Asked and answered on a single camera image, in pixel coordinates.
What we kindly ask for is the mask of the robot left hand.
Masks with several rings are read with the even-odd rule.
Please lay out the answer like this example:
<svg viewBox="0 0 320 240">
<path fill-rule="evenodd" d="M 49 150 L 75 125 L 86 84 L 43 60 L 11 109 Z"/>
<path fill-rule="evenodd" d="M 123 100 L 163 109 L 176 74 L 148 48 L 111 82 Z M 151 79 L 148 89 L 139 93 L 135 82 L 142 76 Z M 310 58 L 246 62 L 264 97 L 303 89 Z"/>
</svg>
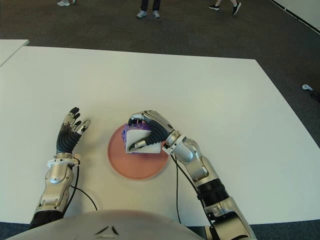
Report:
<svg viewBox="0 0 320 240">
<path fill-rule="evenodd" d="M 65 116 L 56 139 L 57 154 L 71 154 L 83 133 L 89 128 L 91 124 L 89 119 L 84 122 L 77 121 L 80 115 L 80 109 L 74 107 Z"/>
</svg>

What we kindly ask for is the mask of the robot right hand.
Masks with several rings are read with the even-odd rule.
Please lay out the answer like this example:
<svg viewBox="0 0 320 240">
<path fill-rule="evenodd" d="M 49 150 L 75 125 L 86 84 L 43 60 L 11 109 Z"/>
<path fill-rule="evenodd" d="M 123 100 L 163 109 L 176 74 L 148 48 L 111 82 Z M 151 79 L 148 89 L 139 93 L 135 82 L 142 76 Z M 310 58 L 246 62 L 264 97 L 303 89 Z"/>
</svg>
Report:
<svg viewBox="0 0 320 240">
<path fill-rule="evenodd" d="M 142 122 L 148 125 L 150 133 L 148 136 L 134 142 L 128 149 L 130 152 L 166 141 L 174 132 L 171 123 L 155 110 L 133 113 L 128 120 L 128 125 L 131 126 Z"/>
</svg>

